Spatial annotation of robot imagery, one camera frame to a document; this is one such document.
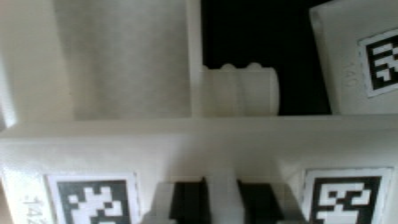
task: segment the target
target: white panel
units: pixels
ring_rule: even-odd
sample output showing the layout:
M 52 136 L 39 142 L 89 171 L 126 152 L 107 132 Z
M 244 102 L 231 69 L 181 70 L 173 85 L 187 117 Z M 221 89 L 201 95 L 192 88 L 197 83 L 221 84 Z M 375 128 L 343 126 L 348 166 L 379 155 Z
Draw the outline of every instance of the white panel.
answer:
M 185 0 L 54 0 L 78 119 L 190 116 Z
M 398 2 L 331 1 L 311 9 L 311 19 L 334 114 L 398 113 L 396 85 L 377 94 L 368 91 L 359 46 L 366 38 L 398 28 Z
M 66 62 L 50 0 L 6 0 L 0 13 L 6 123 L 73 120 Z

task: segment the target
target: white surface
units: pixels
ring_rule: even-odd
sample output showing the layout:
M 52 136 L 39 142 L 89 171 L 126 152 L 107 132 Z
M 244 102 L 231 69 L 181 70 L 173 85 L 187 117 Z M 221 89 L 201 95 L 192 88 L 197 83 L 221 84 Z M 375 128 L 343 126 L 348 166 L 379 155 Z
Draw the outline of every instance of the white surface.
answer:
M 245 69 L 231 64 L 203 69 L 205 116 L 276 116 L 279 112 L 279 82 L 272 68 L 253 63 Z
M 359 40 L 398 28 L 398 1 L 331 1 L 311 9 L 334 114 L 398 113 L 398 91 L 368 97 Z
M 190 117 L 185 0 L 54 0 L 77 119 Z
M 25 196 L 43 200 L 46 221 L 54 223 L 43 176 L 59 173 L 135 172 L 144 215 L 158 183 L 201 178 L 221 169 L 231 169 L 244 182 L 286 183 L 293 199 L 283 197 L 279 203 L 301 201 L 309 168 L 398 166 L 396 124 L 398 116 L 359 116 L 158 119 L 16 126 L 0 140 L 16 224 L 27 218 Z M 398 219 L 395 181 L 391 186 L 382 224 L 395 224 Z
M 11 125 L 190 117 L 185 4 L 2 2 L 0 95 Z
M 52 1 L 4 0 L 0 99 L 6 123 L 73 120 L 66 60 Z

